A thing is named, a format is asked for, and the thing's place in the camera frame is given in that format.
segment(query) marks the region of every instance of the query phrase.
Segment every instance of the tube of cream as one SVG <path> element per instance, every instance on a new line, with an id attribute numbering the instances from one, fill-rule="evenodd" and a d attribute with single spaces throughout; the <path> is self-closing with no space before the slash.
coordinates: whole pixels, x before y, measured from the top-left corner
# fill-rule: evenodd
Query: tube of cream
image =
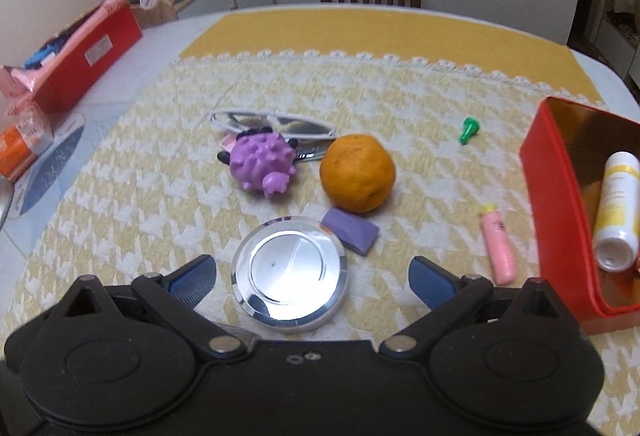
<path id="1" fill-rule="evenodd" d="M 507 231 L 495 203 L 489 203 L 482 207 L 480 226 L 487 254 L 489 254 L 494 270 L 495 283 L 498 285 L 510 284 L 516 278 L 516 263 L 513 260 Z"/>

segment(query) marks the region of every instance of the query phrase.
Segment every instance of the white and yellow bottle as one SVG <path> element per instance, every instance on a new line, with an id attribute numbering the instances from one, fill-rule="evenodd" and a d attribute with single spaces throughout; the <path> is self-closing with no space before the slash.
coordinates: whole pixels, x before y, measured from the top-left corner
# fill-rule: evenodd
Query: white and yellow bottle
<path id="1" fill-rule="evenodd" d="M 604 168 L 593 232 L 598 266 L 625 271 L 638 258 L 640 237 L 640 162 L 628 152 L 612 154 Z"/>

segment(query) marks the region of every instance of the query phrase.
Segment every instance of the houndstooth tablecloth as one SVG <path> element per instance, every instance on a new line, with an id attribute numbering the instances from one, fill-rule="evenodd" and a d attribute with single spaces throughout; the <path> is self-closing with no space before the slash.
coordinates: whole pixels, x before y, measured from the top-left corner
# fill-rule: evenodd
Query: houndstooth tablecloth
<path id="1" fill-rule="evenodd" d="M 380 237 L 367 257 L 348 254 L 344 306 L 331 322 L 298 337 L 379 343 L 415 321 L 426 309 L 407 284 L 414 255 L 457 275 L 490 276 L 478 220 L 489 201 L 504 216 L 520 285 L 538 274 L 538 256 L 518 150 L 549 93 L 544 84 L 500 72 L 420 58 L 309 51 L 180 60 L 117 123 L 60 202 L 18 283 L 8 327 L 52 305 L 78 275 L 129 283 L 210 253 L 219 278 L 198 311 L 281 337 L 236 304 L 230 262 L 260 223 L 282 215 L 321 219 L 330 203 L 314 163 L 299 165 L 290 191 L 271 201 L 241 191 L 216 160 L 222 133 L 207 120 L 216 106 L 303 114 L 334 123 L 341 134 L 371 133 L 398 166 L 392 196 L 370 215 Z M 466 116 L 478 118 L 482 130 L 461 146 Z M 593 341 L 607 379 L 591 422 L 610 436 L 635 435 L 640 331 Z"/>

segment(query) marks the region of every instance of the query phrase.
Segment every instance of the lace trim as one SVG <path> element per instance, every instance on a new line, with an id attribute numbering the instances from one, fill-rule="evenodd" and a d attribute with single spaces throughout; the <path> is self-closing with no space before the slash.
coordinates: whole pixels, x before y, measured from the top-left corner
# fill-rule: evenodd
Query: lace trim
<path id="1" fill-rule="evenodd" d="M 455 62 L 449 62 L 448 60 L 438 60 L 437 62 L 430 62 L 428 59 L 421 56 L 414 56 L 411 60 L 401 60 L 399 56 L 395 54 L 384 54 L 381 58 L 376 58 L 371 53 L 357 53 L 356 55 L 348 55 L 344 51 L 332 51 L 329 54 L 322 54 L 318 50 L 307 50 L 303 53 L 296 53 L 293 50 L 284 50 L 280 53 L 273 53 L 270 50 L 259 51 L 258 53 L 251 54 L 248 51 L 232 55 L 229 53 L 222 53 L 217 56 L 208 54 L 196 58 L 189 56 L 184 59 L 176 60 L 175 64 L 199 64 L 204 62 L 219 61 L 219 62 L 233 62 L 241 60 L 246 61 L 263 61 L 263 60 L 334 60 L 334 61 L 346 61 L 346 62 L 369 62 L 372 64 L 392 65 L 411 67 L 418 69 L 428 69 L 438 72 L 452 72 L 456 74 L 462 74 L 472 78 L 481 78 L 483 80 L 490 80 L 493 82 L 505 83 L 508 85 L 516 85 L 521 88 L 526 88 L 540 92 L 545 96 L 558 96 L 559 98 L 565 98 L 572 101 L 577 101 L 583 104 L 596 106 L 600 108 L 606 108 L 602 100 L 592 102 L 586 96 L 582 94 L 575 95 L 564 87 L 556 90 L 548 83 L 538 82 L 533 83 L 524 76 L 510 77 L 499 70 L 493 70 L 492 72 L 484 72 L 482 67 L 474 66 L 473 64 L 464 64 L 463 66 L 457 66 Z"/>

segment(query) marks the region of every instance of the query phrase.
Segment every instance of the orange fruit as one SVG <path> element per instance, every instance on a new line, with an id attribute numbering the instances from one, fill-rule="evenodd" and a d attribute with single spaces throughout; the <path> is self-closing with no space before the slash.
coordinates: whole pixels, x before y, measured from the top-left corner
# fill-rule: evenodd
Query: orange fruit
<path id="1" fill-rule="evenodd" d="M 396 182 L 396 166 L 373 136 L 349 134 L 327 149 L 320 163 L 320 181 L 336 207 L 364 213 L 387 198 Z"/>

